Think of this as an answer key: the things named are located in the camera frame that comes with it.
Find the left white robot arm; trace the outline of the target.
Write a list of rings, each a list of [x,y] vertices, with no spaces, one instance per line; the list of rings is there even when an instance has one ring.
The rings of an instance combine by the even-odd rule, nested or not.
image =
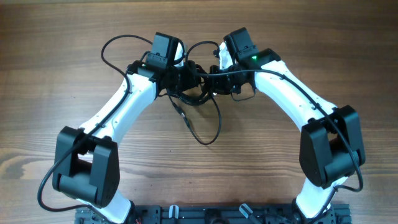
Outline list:
[[[48,180],[54,190],[80,201],[73,209],[90,212],[99,222],[141,223],[135,205],[118,189],[118,146],[137,117],[162,90],[180,93],[198,85],[183,60],[183,42],[156,33],[152,48],[121,71],[123,82],[109,101],[79,128],[65,126],[58,134],[54,164],[44,177],[37,199]]]

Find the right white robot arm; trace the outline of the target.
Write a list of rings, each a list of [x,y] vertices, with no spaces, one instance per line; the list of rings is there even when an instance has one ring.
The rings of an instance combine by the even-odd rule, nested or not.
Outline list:
[[[246,28],[224,36],[216,53],[220,64],[209,81],[218,94],[239,93],[248,83],[270,97],[298,127],[299,163],[306,176],[295,212],[303,223],[331,214],[331,200],[340,189],[360,192],[365,163],[358,113],[337,107],[302,83],[272,49],[259,50]]]

